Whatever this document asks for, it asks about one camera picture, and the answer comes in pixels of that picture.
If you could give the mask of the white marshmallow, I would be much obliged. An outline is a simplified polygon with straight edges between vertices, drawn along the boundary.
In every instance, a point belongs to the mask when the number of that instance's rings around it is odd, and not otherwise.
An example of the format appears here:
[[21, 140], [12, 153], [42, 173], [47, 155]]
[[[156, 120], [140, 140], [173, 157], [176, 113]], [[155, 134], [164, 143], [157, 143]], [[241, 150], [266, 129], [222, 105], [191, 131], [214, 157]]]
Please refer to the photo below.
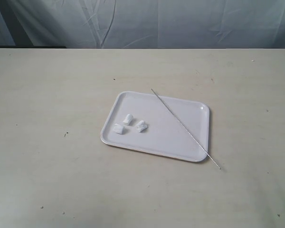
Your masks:
[[140, 133], [146, 130], [147, 128], [148, 128], [148, 124], [144, 120], [139, 121], [136, 125], [136, 129]]
[[113, 132], [116, 134], [123, 134], [124, 133], [124, 126], [116, 123], [113, 127]]
[[127, 114], [125, 119], [123, 120], [124, 125], [130, 125], [131, 121], [133, 120], [132, 114]]

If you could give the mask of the thin metal skewer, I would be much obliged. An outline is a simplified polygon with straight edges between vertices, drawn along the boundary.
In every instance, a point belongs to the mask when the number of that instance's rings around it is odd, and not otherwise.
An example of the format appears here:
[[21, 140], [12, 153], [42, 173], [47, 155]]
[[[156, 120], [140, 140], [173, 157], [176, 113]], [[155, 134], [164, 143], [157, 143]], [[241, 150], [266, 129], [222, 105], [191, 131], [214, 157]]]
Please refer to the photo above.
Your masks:
[[200, 142], [194, 137], [194, 135], [190, 132], [190, 130], [184, 125], [184, 123], [179, 119], [179, 117], [169, 108], [169, 106], [160, 98], [160, 96], [150, 88], [152, 93], [159, 99], [159, 101], [164, 105], [164, 107], [168, 110], [170, 114], [176, 119], [176, 121], [182, 126], [182, 128], [189, 134], [189, 136], [196, 142], [196, 144], [203, 150], [203, 152], [210, 158], [210, 160], [218, 167], [219, 170], [222, 168], [218, 165], [218, 163], [211, 157], [207, 150], [200, 144]]

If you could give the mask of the white rectangular plastic tray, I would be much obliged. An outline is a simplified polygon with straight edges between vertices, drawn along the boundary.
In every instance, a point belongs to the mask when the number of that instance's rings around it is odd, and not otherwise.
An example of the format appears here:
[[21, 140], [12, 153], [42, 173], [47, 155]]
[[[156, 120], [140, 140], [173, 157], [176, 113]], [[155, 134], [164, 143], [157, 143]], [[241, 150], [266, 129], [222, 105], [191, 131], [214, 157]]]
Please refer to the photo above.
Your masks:
[[[179, 117], [205, 150], [209, 147], [210, 109], [201, 102], [160, 96]], [[124, 125], [127, 114], [133, 115], [130, 125]], [[136, 125], [144, 120], [148, 128], [138, 132]], [[124, 126], [123, 134], [113, 132], [115, 124]], [[200, 162], [207, 155], [152, 94], [121, 92], [101, 131], [103, 143], [174, 159]]]

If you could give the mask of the white wrinkled backdrop cloth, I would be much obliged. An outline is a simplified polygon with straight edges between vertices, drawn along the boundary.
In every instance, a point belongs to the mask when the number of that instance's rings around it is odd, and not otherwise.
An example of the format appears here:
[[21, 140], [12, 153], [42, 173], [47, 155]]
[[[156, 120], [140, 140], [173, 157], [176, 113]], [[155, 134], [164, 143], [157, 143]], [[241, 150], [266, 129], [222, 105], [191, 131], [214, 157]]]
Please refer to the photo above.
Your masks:
[[0, 0], [0, 47], [285, 48], [285, 0]]

